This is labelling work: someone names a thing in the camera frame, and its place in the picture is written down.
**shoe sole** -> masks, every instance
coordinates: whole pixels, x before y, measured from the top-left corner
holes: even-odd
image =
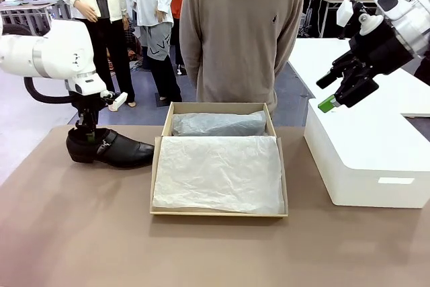
[[[76,163],[92,164],[95,161],[98,161],[100,163],[108,164],[108,165],[110,165],[112,167],[116,167],[116,168],[133,168],[133,167],[139,167],[139,166],[143,167],[143,166],[149,166],[153,163],[153,160],[151,159],[150,161],[139,162],[139,163],[134,163],[134,164],[124,166],[124,165],[118,165],[115,163],[110,163],[108,161],[101,161],[99,159],[92,159],[92,158],[88,158],[88,157],[82,157],[82,156],[76,156],[76,155],[70,155],[70,157]]]

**brown table surface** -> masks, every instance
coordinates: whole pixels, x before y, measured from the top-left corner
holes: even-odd
[[[301,128],[277,129],[282,220],[151,216],[151,168],[73,163],[69,128],[0,188],[0,286],[430,286],[430,208],[333,205]],[[161,133],[112,128],[146,142]]]

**beige sweater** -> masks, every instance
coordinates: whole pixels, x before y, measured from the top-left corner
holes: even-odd
[[[303,0],[183,0],[181,52],[198,101],[266,102],[296,40]]]

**white storage box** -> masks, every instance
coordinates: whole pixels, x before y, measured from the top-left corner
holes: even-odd
[[[309,101],[304,133],[336,205],[422,208],[430,199],[430,142],[400,114],[366,105],[327,114]]]
[[[211,114],[252,114],[258,111],[264,111],[266,115],[265,132],[270,136],[276,136],[275,129],[271,122],[269,110],[266,104],[211,104],[211,103],[172,103],[166,117],[161,138],[155,139],[155,152],[153,159],[153,172],[152,172],[152,185],[151,185],[151,199],[150,199],[150,213],[151,214],[167,214],[167,215],[200,215],[200,216],[253,216],[253,217],[285,217],[288,216],[288,199],[287,187],[285,179],[284,158],[282,157],[282,144],[280,138],[277,139],[277,147],[281,161],[281,185],[282,195],[284,198],[285,209],[280,214],[250,214],[240,212],[227,212],[219,210],[211,210],[207,208],[158,208],[153,206],[153,196],[155,182],[157,179],[157,169],[160,157],[160,147],[164,136],[172,135],[172,117],[173,114],[189,114],[189,113],[211,113]]]

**white sneaker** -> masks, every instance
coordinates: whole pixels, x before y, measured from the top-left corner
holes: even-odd
[[[107,106],[107,108],[108,108],[110,111],[112,111],[112,112],[117,112],[117,111],[118,111],[118,109],[117,109],[117,108],[115,108],[113,104],[108,105],[108,106]]]

